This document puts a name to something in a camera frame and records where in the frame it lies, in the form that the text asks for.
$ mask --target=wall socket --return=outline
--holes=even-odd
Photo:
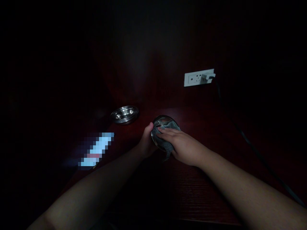
[[[205,80],[204,78],[201,77],[203,73],[204,74],[214,73],[214,69],[185,73],[184,87],[211,83],[212,79]]]

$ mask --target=metal bowl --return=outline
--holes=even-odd
[[[135,106],[124,106],[111,113],[111,120],[119,125],[128,125],[138,117],[138,108]]]
[[[179,127],[179,125],[177,124],[177,122],[171,118],[170,116],[167,116],[167,115],[160,115],[160,116],[157,116],[154,121],[153,121],[153,127],[161,127],[161,126],[164,126],[164,125],[167,125],[168,123],[170,123],[171,121],[175,122],[175,124]],[[161,149],[162,151],[166,152],[166,150],[164,148],[162,148],[157,142],[156,140],[154,139],[153,137],[153,133],[151,133],[151,138],[153,139],[153,142],[155,143],[155,145]]]

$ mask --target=gray cloth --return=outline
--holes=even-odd
[[[174,121],[171,121],[170,123],[168,123],[167,125],[164,125],[164,126],[160,126],[162,129],[165,129],[165,128],[173,128],[173,129],[177,129],[177,130],[180,130],[180,128],[176,125],[176,123]],[[153,130],[152,130],[152,133],[153,133],[153,138],[156,140],[157,144],[159,146],[161,146],[162,148],[165,149],[166,151],[166,158],[164,159],[164,161],[167,161],[172,153],[172,151],[174,150],[174,147],[171,143],[163,140],[163,139],[160,139],[157,137],[157,133],[161,133],[157,127],[155,127]]]

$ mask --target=power cord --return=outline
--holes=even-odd
[[[209,79],[213,79],[215,78],[215,76],[209,76]],[[249,139],[245,136],[245,134],[243,133],[243,131],[239,128],[239,126],[232,120],[232,118],[229,116],[222,97],[221,97],[221,90],[220,90],[220,86],[217,82],[217,80],[215,79],[215,83],[217,86],[217,92],[218,92],[218,97],[221,103],[222,108],[224,109],[227,117],[229,118],[229,120],[234,124],[234,126],[236,127],[236,129],[239,131],[239,133],[242,135],[242,137],[245,139],[245,141],[249,144],[249,146],[252,148],[252,150],[255,152],[255,154],[257,155],[257,157],[259,158],[259,160],[263,163],[263,165],[267,168],[267,170],[273,175],[273,177],[275,177],[275,179],[285,188],[285,190],[287,190],[287,192],[295,199],[295,201],[297,203],[299,203],[301,206],[303,206],[304,208],[306,208],[306,205],[304,204],[304,202],[298,197],[298,195],[295,194],[295,192],[292,191],[292,189],[271,169],[271,167],[268,165],[268,163],[266,162],[266,160],[264,159],[264,157],[259,153],[259,151],[256,149],[256,147],[249,141]]]

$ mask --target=right arm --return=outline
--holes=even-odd
[[[307,210],[182,131],[157,134],[174,146],[174,157],[202,169],[250,229],[307,229]]]

